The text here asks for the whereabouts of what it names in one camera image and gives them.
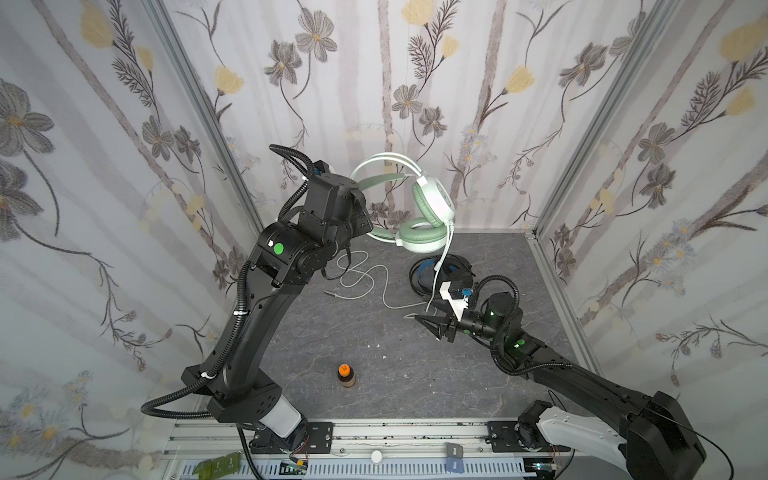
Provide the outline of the black wired headphones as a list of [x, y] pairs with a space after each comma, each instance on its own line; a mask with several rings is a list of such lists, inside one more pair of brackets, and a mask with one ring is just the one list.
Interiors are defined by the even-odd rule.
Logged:
[[439, 259], [439, 255], [423, 257], [411, 265], [408, 279], [411, 290], [417, 296], [428, 297], [434, 279], [437, 279], [437, 287], [444, 282], [457, 282], [459, 289], [470, 288], [474, 284], [475, 273], [465, 257], [448, 254], [439, 269], [435, 270]]

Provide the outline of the mint green wired headphones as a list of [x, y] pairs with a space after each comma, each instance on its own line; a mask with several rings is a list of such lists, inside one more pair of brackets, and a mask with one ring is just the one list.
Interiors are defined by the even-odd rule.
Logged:
[[350, 178], [356, 180], [362, 170], [378, 162], [395, 163], [404, 170], [364, 178], [358, 182], [360, 189], [365, 191], [379, 184], [413, 178], [411, 194], [419, 215], [401, 223], [396, 232], [375, 226], [368, 236], [411, 253], [436, 253], [438, 260], [433, 270], [438, 272], [454, 238], [456, 209], [453, 201], [438, 178], [427, 174], [416, 161], [399, 153], [383, 152], [368, 157], [355, 167]]

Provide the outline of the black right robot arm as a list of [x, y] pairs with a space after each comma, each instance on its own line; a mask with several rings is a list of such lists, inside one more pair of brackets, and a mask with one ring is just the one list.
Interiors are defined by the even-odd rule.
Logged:
[[417, 321], [437, 339], [459, 333], [487, 348], [502, 373], [542, 385], [587, 410], [569, 414], [537, 401], [517, 420], [520, 446], [564, 446], [598, 458], [634, 479], [692, 479], [707, 459], [710, 439], [692, 427], [678, 401], [648, 395], [609, 381], [566, 359], [522, 327], [515, 283], [503, 275], [435, 280], [438, 315]]

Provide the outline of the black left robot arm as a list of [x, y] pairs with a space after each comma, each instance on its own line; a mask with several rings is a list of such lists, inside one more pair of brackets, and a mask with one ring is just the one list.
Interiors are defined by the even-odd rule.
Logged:
[[184, 388], [146, 401], [143, 414], [164, 419], [213, 418], [241, 431], [264, 428], [283, 451], [307, 438], [307, 419], [260, 367], [291, 304], [315, 273], [351, 241], [373, 229], [357, 182], [331, 172], [290, 147], [270, 150], [295, 166], [304, 181], [277, 221], [260, 233], [237, 275], [236, 301], [222, 337], [199, 365], [185, 369]]

